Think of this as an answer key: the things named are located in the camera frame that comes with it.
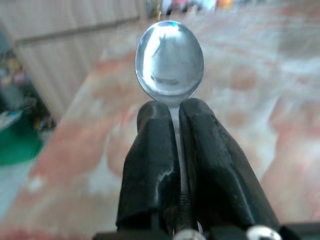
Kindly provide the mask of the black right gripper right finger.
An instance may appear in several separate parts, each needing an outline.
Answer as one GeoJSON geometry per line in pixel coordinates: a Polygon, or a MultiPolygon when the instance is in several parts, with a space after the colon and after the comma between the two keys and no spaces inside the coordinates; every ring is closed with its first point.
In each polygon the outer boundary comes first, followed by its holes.
{"type": "Polygon", "coordinates": [[[198,98],[179,106],[191,213],[204,230],[280,223],[246,157],[210,107],[198,98]]]}

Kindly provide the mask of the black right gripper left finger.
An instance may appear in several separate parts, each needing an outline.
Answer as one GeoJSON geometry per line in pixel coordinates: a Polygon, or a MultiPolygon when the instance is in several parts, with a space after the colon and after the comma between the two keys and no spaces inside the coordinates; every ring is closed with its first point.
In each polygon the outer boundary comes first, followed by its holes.
{"type": "Polygon", "coordinates": [[[123,165],[118,230],[174,231],[181,174],[172,116],[166,104],[149,101],[138,111],[137,136],[123,165]]]}

